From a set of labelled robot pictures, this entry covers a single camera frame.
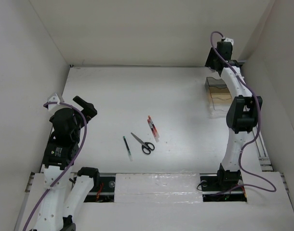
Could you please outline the green pen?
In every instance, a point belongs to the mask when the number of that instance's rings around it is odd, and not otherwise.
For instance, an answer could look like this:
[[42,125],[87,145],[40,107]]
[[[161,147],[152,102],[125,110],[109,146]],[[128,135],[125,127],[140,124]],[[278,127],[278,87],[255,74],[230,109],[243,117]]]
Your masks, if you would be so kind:
[[129,147],[129,145],[128,145],[128,142],[127,142],[125,136],[123,136],[123,141],[124,141],[125,146],[126,146],[126,150],[127,150],[127,153],[128,153],[128,157],[129,157],[130,161],[133,161],[132,154],[131,154],[131,150],[130,150],[130,147]]

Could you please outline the red pen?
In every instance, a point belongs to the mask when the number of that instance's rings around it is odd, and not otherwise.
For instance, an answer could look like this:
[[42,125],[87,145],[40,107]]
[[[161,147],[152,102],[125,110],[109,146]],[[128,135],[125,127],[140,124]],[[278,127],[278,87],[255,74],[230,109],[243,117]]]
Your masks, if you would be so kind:
[[157,138],[156,133],[155,133],[153,127],[152,127],[152,124],[151,124],[149,118],[147,119],[147,122],[148,122],[148,125],[149,125],[149,127],[150,127],[150,129],[151,129],[151,132],[152,132],[153,136],[154,136],[155,141],[156,141],[156,142],[159,142],[159,138]]
[[158,131],[157,131],[157,129],[156,129],[156,127],[155,127],[153,121],[152,121],[151,116],[148,115],[148,118],[149,118],[149,120],[150,120],[150,122],[151,122],[151,124],[152,124],[152,127],[153,127],[153,129],[154,129],[154,131],[155,131],[155,133],[156,133],[157,138],[160,138],[159,133],[158,133]]

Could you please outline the black handled scissors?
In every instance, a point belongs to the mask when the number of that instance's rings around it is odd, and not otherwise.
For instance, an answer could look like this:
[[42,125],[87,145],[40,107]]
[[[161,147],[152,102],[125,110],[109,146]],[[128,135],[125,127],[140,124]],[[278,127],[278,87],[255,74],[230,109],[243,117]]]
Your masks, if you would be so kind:
[[131,135],[141,144],[142,152],[146,155],[151,154],[152,151],[155,150],[154,144],[150,142],[144,142],[139,137],[137,137],[134,133],[131,132]]

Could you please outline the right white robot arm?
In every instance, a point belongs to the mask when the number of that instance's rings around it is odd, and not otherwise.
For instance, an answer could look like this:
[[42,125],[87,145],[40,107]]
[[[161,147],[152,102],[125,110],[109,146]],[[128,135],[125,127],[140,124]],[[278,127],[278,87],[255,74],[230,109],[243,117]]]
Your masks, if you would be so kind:
[[229,137],[225,156],[215,178],[215,191],[227,191],[235,187],[241,180],[240,154],[250,132],[258,123],[258,112],[262,106],[262,98],[254,99],[246,87],[238,63],[231,60],[233,40],[223,38],[212,46],[205,66],[217,71],[225,82],[232,103],[226,115]]

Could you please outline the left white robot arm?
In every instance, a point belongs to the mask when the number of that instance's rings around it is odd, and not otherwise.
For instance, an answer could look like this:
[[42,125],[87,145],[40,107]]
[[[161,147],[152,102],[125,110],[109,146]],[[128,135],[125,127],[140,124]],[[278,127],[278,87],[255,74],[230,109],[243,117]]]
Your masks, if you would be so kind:
[[42,161],[45,191],[30,212],[23,227],[25,231],[34,216],[37,220],[32,231],[74,231],[87,194],[100,186],[99,170],[82,167],[74,179],[73,188],[67,193],[74,162],[85,144],[87,124],[97,115],[92,103],[79,96],[73,101],[82,109],[65,103],[57,94],[44,104],[53,114],[49,120],[53,131]]

